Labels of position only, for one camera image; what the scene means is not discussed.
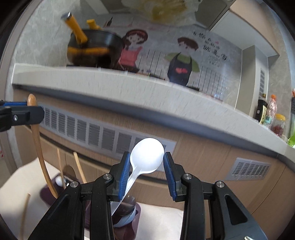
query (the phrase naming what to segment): jar with red contents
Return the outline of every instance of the jar with red contents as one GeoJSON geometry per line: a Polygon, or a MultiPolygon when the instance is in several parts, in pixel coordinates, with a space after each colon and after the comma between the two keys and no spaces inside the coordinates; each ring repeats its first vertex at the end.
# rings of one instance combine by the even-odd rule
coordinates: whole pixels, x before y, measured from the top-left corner
{"type": "Polygon", "coordinates": [[[275,119],[273,120],[271,130],[277,134],[279,137],[282,137],[286,118],[284,115],[276,114],[275,119]]]}

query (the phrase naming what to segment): black apron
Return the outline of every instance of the black apron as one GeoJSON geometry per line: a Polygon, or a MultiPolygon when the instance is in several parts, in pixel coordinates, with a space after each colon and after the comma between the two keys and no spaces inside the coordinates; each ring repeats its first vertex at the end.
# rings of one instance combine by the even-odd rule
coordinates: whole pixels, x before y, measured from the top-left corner
{"type": "Polygon", "coordinates": [[[171,60],[167,75],[170,82],[186,86],[191,75],[192,59],[190,63],[183,63],[177,59],[179,55],[180,53],[171,60]]]}

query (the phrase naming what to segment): white vent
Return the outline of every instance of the white vent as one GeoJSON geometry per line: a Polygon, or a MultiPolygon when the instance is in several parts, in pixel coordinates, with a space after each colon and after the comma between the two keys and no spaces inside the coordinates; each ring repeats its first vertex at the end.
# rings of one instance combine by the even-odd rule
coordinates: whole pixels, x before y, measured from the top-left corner
{"type": "Polygon", "coordinates": [[[265,85],[265,72],[262,69],[260,69],[260,88],[259,88],[260,98],[263,98],[262,95],[265,93],[264,85],[265,85]]]}
{"type": "Polygon", "coordinates": [[[249,181],[262,180],[266,176],[269,163],[237,158],[225,180],[249,181]]]}
{"type": "Polygon", "coordinates": [[[148,137],[158,139],[167,152],[173,153],[176,145],[175,141],[96,121],[47,104],[39,105],[45,111],[41,127],[68,141],[115,159],[120,160],[125,151],[131,152],[139,141],[148,137]]]}

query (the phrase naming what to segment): brown hair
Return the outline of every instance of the brown hair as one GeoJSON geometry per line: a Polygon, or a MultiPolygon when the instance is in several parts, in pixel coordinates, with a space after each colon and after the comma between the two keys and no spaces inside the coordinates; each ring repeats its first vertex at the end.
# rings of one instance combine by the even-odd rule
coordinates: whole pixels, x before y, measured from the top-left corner
{"type": "Polygon", "coordinates": [[[131,35],[138,35],[140,37],[143,38],[142,41],[138,42],[137,44],[143,44],[147,39],[148,39],[148,33],[144,30],[141,29],[133,29],[128,31],[124,37],[122,37],[122,40],[124,42],[124,47],[126,47],[126,49],[128,50],[129,46],[131,45],[131,42],[129,40],[127,40],[127,37],[131,36],[131,35]]]}
{"type": "Polygon", "coordinates": [[[178,43],[185,43],[190,48],[193,48],[195,51],[199,48],[197,42],[195,40],[192,40],[190,38],[181,37],[177,39],[178,43]]]}

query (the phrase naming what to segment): cartoon girl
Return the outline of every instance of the cartoon girl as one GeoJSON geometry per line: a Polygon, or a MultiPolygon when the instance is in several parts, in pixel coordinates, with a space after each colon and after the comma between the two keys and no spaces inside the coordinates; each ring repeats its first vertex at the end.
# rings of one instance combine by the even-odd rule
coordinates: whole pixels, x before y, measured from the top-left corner
{"type": "Polygon", "coordinates": [[[186,86],[191,72],[200,72],[198,63],[191,58],[189,53],[196,51],[199,46],[195,40],[181,37],[177,39],[181,48],[180,53],[170,53],[165,56],[169,61],[167,76],[170,82],[186,86]]]}
{"type": "Polygon", "coordinates": [[[141,44],[148,39],[146,31],[141,29],[133,29],[126,33],[122,38],[124,42],[124,49],[122,50],[119,59],[120,70],[137,73],[139,69],[136,67],[135,62],[138,54],[142,50],[141,44]]]}

